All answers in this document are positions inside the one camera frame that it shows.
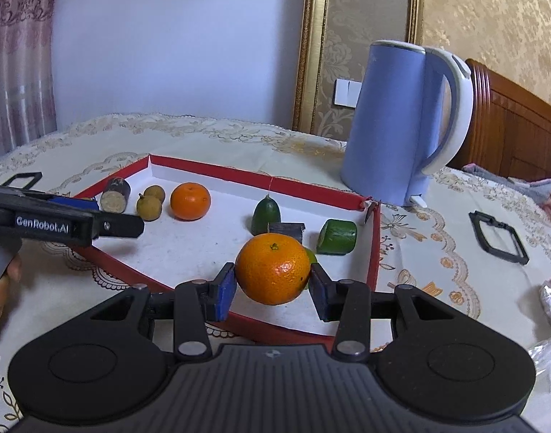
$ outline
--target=white tablecloth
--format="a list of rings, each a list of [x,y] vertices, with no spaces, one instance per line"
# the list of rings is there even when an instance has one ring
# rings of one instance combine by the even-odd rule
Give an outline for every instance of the white tablecloth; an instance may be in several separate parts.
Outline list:
[[[0,183],[17,172],[42,171],[35,188],[74,195],[153,153],[345,189],[339,179],[343,147],[339,141],[265,124],[111,115],[14,151],[0,160]],[[383,167],[389,167],[389,160]],[[551,225],[543,212],[515,191],[450,169],[434,176],[425,199],[428,209],[382,206],[377,290],[412,283],[526,348],[550,337],[537,292],[551,277]],[[514,226],[530,262],[523,267],[483,252],[468,218],[474,210]],[[125,287],[59,245],[26,242],[21,256],[23,281],[14,288],[0,323],[0,432],[20,417],[6,382],[13,354]],[[211,326],[208,332],[214,346],[225,340],[246,342]],[[373,340],[378,349],[387,334],[385,324],[377,325]],[[163,348],[170,344],[167,335],[158,331]],[[539,431],[551,433],[546,382],[536,384],[524,417]]]

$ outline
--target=metal rivet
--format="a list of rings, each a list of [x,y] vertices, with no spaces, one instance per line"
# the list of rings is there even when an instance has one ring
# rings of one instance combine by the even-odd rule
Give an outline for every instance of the metal rivet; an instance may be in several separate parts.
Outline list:
[[[356,340],[344,340],[338,343],[337,349],[344,355],[360,355],[366,351],[366,346]]]
[[[274,358],[277,358],[278,356],[281,356],[281,351],[279,351],[279,350],[266,351],[266,356],[273,360]]]
[[[190,340],[179,345],[179,353],[185,356],[198,356],[205,353],[207,346],[201,342]]]

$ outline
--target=tangerine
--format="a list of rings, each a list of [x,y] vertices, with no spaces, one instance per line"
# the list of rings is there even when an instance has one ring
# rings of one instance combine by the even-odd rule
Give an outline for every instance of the tangerine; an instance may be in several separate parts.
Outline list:
[[[178,185],[169,199],[173,214],[181,220],[199,220],[211,206],[209,191],[195,182]]]
[[[236,279],[252,300],[275,306],[297,298],[308,281],[311,264],[294,238],[268,232],[245,243],[236,258]]]

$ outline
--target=kettle handle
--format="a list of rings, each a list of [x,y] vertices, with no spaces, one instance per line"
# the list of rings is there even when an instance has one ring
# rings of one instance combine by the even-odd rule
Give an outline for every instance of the kettle handle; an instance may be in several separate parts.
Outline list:
[[[456,155],[468,134],[472,119],[474,91],[471,70],[464,60],[445,50],[426,47],[426,54],[436,57],[433,69],[445,76],[451,90],[451,114],[442,143],[421,166],[423,174],[438,172]]]

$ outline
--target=light switch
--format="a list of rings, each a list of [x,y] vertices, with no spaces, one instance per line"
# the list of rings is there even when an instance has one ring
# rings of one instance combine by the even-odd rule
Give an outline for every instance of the light switch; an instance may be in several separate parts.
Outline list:
[[[335,80],[334,104],[344,107],[355,107],[360,97],[361,83],[348,79]]]

